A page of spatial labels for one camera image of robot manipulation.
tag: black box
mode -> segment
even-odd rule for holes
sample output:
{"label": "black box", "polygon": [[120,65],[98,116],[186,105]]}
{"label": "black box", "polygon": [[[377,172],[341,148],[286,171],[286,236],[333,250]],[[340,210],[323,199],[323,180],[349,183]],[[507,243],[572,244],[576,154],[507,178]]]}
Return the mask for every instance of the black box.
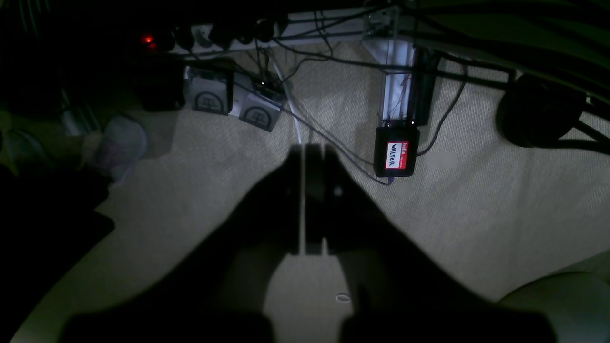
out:
{"label": "black box", "polygon": [[419,135],[419,130],[412,125],[377,128],[375,175],[379,178],[413,175]]}

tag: floor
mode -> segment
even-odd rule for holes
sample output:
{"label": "floor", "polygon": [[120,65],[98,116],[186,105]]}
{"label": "floor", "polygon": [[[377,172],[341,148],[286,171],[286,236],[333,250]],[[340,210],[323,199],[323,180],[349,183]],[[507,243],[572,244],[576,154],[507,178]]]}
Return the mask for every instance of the floor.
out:
{"label": "floor", "polygon": [[[371,59],[360,43],[342,43],[335,53]],[[280,50],[276,54],[283,70],[294,66],[296,57]],[[253,67],[245,56],[236,59]],[[443,67],[460,70],[452,63]],[[470,74],[501,78],[482,70]],[[291,88],[301,115],[372,158],[381,80],[376,70],[308,62]],[[431,127],[458,87],[458,81],[439,80]],[[108,308],[150,287],[222,223],[296,142],[293,121],[286,115],[269,133],[235,118],[188,109],[146,113],[128,94],[114,87],[95,106],[102,118],[114,110],[134,116],[150,139],[150,149],[131,178],[112,189],[98,208],[114,219],[116,230],[49,291],[13,342],[55,341],[71,315]],[[494,301],[610,249],[610,159],[586,151],[526,150],[508,144],[493,121],[501,97],[501,91],[467,85],[436,145],[418,159],[411,178],[386,187],[348,166],[405,235],[463,285]],[[584,119],[610,134],[607,123],[587,115]],[[0,119],[3,125],[18,122],[5,115]],[[40,136],[46,132],[32,130]],[[423,142],[428,136],[424,131]],[[61,155],[74,148],[49,150]],[[608,261],[607,253],[601,256]],[[588,268],[594,272],[605,265],[595,262]],[[265,305],[278,342],[335,342],[340,323],[352,313],[349,304],[335,301],[344,292],[336,259],[286,258]]]}

